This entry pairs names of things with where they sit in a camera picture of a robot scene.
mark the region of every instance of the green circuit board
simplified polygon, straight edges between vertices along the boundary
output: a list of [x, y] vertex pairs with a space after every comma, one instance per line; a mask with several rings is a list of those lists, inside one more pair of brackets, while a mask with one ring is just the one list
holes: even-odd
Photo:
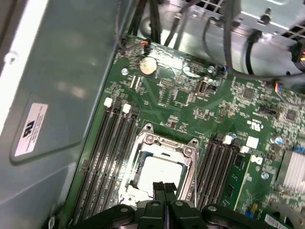
[[[140, 41], [129, 37], [127, 46]], [[159, 135], [185, 143], [194, 137], [199, 139], [198, 166], [212, 136], [216, 133], [236, 136], [241, 147], [246, 146], [249, 150], [245, 153], [247, 159], [242, 171], [233, 168], [229, 174], [231, 183], [237, 181], [235, 177], [242, 176], [242, 182], [239, 180], [234, 187], [236, 202], [230, 203], [224, 194], [221, 201], [224, 206], [232, 204], [232, 209], [244, 214], [257, 204], [259, 214], [273, 199], [299, 212], [305, 205], [305, 195], [283, 194], [277, 189], [275, 180], [285, 150], [295, 146], [297, 138], [305, 132], [305, 110], [285, 104], [276, 96], [274, 88], [264, 82], [236, 79], [221, 67], [188, 54], [152, 43], [148, 56], [158, 62], [158, 69], [152, 76], [143, 75], [139, 69], [139, 61], [143, 58], [142, 46], [125, 55], [120, 52], [116, 55], [66, 201], [62, 224], [68, 224], [75, 210], [84, 178], [84, 161], [93, 151], [107, 97], [120, 98], [124, 103], [139, 108], [132, 137], [146, 123], [151, 123]], [[213, 87], [206, 87], [201, 93], [200, 83], [203, 81]], [[290, 91], [283, 96], [296, 104], [304, 100]], [[266, 113], [266, 107], [272, 113]], [[271, 141], [277, 136], [283, 139], [280, 146]], [[115, 193], [111, 203], [118, 203]]]

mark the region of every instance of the motherboard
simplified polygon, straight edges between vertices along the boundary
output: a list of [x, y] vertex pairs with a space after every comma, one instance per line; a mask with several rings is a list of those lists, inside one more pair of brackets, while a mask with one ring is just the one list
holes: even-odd
[[136, 207], [159, 181], [198, 209], [219, 204], [293, 228], [272, 206], [305, 211], [303, 95], [283, 90], [283, 100], [272, 83], [136, 37], [124, 45], [136, 47], [115, 56], [62, 228], [118, 203]]

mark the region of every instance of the cpu socket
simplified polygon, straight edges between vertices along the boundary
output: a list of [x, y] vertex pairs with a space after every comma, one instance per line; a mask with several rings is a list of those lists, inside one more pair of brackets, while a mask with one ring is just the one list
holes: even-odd
[[184, 144], [157, 135], [148, 123], [136, 136], [119, 189], [123, 204], [136, 206], [153, 198], [153, 182], [174, 183], [177, 199], [186, 199], [191, 185], [196, 185], [199, 141]]

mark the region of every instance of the label sticker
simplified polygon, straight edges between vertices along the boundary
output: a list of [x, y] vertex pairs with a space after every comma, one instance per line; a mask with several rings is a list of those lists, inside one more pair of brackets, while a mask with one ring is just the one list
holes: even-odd
[[18, 142], [15, 156], [28, 154], [34, 150], [47, 109], [47, 104], [32, 104]]
[[265, 222], [267, 224], [269, 224], [270, 226], [278, 228], [278, 229], [288, 229], [287, 227], [285, 227], [283, 224], [281, 224], [279, 221], [275, 220], [274, 218], [272, 218], [268, 214], [265, 217]]

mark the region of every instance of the side panel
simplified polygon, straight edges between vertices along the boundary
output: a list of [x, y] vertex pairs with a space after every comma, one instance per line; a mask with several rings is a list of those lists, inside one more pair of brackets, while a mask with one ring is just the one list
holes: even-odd
[[[117, 3], [49, 1], [0, 137], [1, 228], [40, 228], [66, 199], [116, 50]], [[48, 108], [34, 150], [16, 157], [33, 103]]]

